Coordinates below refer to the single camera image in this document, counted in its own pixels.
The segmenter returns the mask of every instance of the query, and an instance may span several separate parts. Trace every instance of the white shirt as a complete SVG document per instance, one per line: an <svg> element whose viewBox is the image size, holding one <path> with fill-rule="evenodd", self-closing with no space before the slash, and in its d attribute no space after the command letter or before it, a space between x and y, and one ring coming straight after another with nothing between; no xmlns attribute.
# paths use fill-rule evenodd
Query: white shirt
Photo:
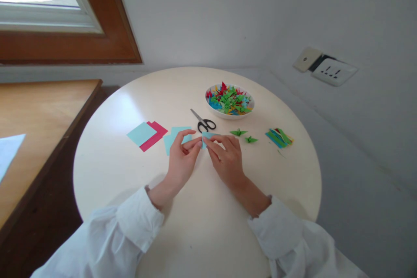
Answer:
<svg viewBox="0 0 417 278"><path fill-rule="evenodd" d="M367 277L322 227L271 199L259 218L248 223L269 259L272 277ZM95 211L32 278L135 277L163 220L141 188L119 207Z"/></svg>

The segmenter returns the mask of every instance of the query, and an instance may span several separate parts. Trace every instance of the round white table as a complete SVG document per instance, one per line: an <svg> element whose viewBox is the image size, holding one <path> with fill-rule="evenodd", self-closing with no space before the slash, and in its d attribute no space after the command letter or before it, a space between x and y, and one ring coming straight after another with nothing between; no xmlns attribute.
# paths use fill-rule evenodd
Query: round white table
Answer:
<svg viewBox="0 0 417 278"><path fill-rule="evenodd" d="M209 112L205 91L232 83L255 99L253 114L225 120ZM295 214L315 221L321 199L321 173L310 136L296 115L261 85L222 70L183 67L140 77L112 94L94 113L79 140L74 161L74 191L86 220L95 209L121 204L138 188L152 188L166 174L169 157L159 140L146 152L127 133L142 122L156 121L197 130L194 109L229 134L240 128L259 139L239 138L245 174L266 194L281 199ZM282 128L295 139L281 150L265 135ZM199 136L197 131L193 138ZM217 176L208 151L202 150L193 175L163 209L158 237L138 266L139 277L268 277L267 258L249 229L247 212Z"/></svg>

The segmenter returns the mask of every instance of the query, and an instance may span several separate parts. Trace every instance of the black scissors handle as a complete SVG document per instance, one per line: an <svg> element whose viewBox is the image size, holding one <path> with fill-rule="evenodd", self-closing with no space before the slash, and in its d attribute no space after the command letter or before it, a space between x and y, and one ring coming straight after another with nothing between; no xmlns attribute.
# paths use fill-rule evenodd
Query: black scissors handle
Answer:
<svg viewBox="0 0 417 278"><path fill-rule="evenodd" d="M202 132L200 130L200 126L203 126L203 128L205 129L206 132L209 132L209 129L211 129L211 130L216 129L216 124L213 121L211 121L209 119L203 119L203 121L204 121L205 124L203 124L202 122L199 122L197 124L197 129L199 130L199 132Z"/></svg>

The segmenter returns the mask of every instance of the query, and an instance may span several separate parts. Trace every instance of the electrical outlet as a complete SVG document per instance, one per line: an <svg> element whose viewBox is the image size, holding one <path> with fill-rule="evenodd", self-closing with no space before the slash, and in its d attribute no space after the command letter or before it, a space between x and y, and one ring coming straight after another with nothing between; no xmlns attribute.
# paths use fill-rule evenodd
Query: electrical outlet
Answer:
<svg viewBox="0 0 417 278"><path fill-rule="evenodd" d="M342 85L357 72L352 65L332 59L325 59L312 75L334 86Z"/></svg>
<svg viewBox="0 0 417 278"><path fill-rule="evenodd" d="M306 72L314 64L314 62L322 55L323 52L321 52L320 50L307 47L300 54L298 59L296 59L296 61L293 64L293 67L302 72Z"/></svg>

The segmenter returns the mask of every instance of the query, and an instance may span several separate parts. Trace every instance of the finger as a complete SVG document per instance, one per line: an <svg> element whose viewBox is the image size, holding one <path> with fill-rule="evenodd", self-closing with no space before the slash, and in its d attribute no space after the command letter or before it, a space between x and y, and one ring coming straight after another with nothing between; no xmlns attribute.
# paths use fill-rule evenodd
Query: finger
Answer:
<svg viewBox="0 0 417 278"><path fill-rule="evenodd" d="M194 133L195 133L195 130L192 130L192 129L186 129L186 130L180 131L178 133L178 135L175 137L175 140L174 140L174 143L172 144L172 146L181 149L181 145L182 145L182 141L183 141L184 137L186 135L190 135L190 134L194 134Z"/></svg>
<svg viewBox="0 0 417 278"><path fill-rule="evenodd" d="M239 140L237 138L235 138L234 136L227 136L230 140L230 142L232 143L232 145L237 149L240 150L240 143Z"/></svg>
<svg viewBox="0 0 417 278"><path fill-rule="evenodd" d="M214 135L214 136L212 136L211 138L210 138L210 140L211 141L217 141L217 142L220 142L220 143L222 143L223 142L223 138L224 138L225 136L222 136L222 135Z"/></svg>
<svg viewBox="0 0 417 278"><path fill-rule="evenodd" d="M195 163L195 160L197 159L197 156L200 153L202 145L203 145L203 143L201 141L197 142L187 156L187 157L191 158L194 161L194 163Z"/></svg>
<svg viewBox="0 0 417 278"><path fill-rule="evenodd" d="M226 151L236 150L235 146L227 136L224 136L222 144L225 146Z"/></svg>
<svg viewBox="0 0 417 278"><path fill-rule="evenodd" d="M207 147L207 150L209 151L208 153L210 155L210 158L212 159L213 166L216 166L217 164L219 164L220 160L218 159L217 154L215 154L214 151L209 147Z"/></svg>
<svg viewBox="0 0 417 278"><path fill-rule="evenodd" d="M214 135L212 137L212 141L213 141L213 138L215 141L222 143L225 146L226 151L230 151L231 149L234 148L233 144L230 142L229 136Z"/></svg>
<svg viewBox="0 0 417 278"><path fill-rule="evenodd" d="M217 143L214 143L214 142L211 142L210 140L208 140L206 137L205 138L203 138L203 140L204 140L204 142L206 143L206 145L209 147L209 148L211 148L213 151L214 151L214 153L216 153L217 154L217 156L220 156L220 158L222 158L222 156L224 157L225 156L225 153L226 153L226 151L221 147L221 146L219 146Z"/></svg>
<svg viewBox="0 0 417 278"><path fill-rule="evenodd" d="M182 148L185 150L190 150L197 142L201 141L202 137L195 138L191 141L188 141L182 145Z"/></svg>

